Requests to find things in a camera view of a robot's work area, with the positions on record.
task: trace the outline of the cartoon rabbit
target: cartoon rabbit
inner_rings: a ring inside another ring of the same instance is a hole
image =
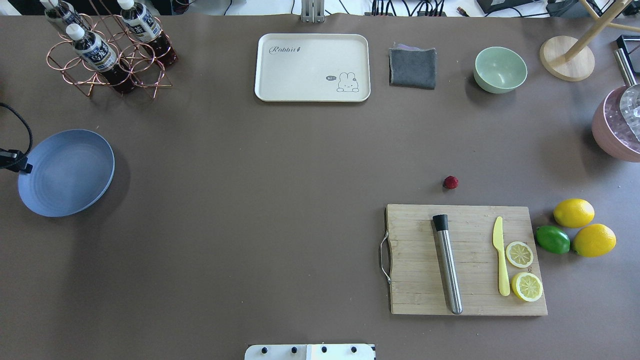
[[[338,82],[338,92],[359,92],[356,74],[349,72],[340,73],[340,82]]]

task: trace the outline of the knife handle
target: knife handle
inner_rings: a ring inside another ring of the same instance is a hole
[[[504,259],[504,250],[498,253],[498,290],[500,295],[509,296],[509,274],[507,273],[507,262]]]
[[[440,245],[440,258],[443,262],[445,285],[449,297],[449,308],[451,312],[462,314],[462,298],[460,297],[460,287],[458,286],[458,275],[456,274],[456,263],[453,260],[453,249],[451,239],[449,239],[449,223],[447,215],[436,215],[433,217],[436,227],[438,241]]]

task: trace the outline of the pink bowl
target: pink bowl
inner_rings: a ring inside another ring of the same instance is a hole
[[[600,103],[593,115],[591,132],[607,154],[620,160],[640,163],[640,142],[620,112],[620,97],[626,89],[626,86],[621,86],[613,90]]]

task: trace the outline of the black muddler tip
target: black muddler tip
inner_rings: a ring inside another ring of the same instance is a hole
[[[434,216],[433,223],[436,225],[436,231],[449,230],[449,220],[446,214]]]

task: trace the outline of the bottle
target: bottle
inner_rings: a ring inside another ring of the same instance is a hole
[[[91,28],[86,21],[76,12],[74,6],[66,1],[40,0],[44,6],[44,15],[58,33],[66,35],[65,30],[71,24],[78,24],[89,31]]]
[[[122,20],[136,39],[153,48],[151,51],[148,47],[143,46],[149,56],[153,56],[155,53],[158,61],[165,67],[178,60],[178,55],[171,47],[169,38],[144,4],[136,3],[134,0],[118,0],[118,4],[122,8],[120,12]]]
[[[118,62],[118,55],[100,35],[85,31],[78,24],[67,26],[67,35],[73,40],[78,55],[103,76],[114,90],[126,94],[136,88],[129,65],[123,60]]]

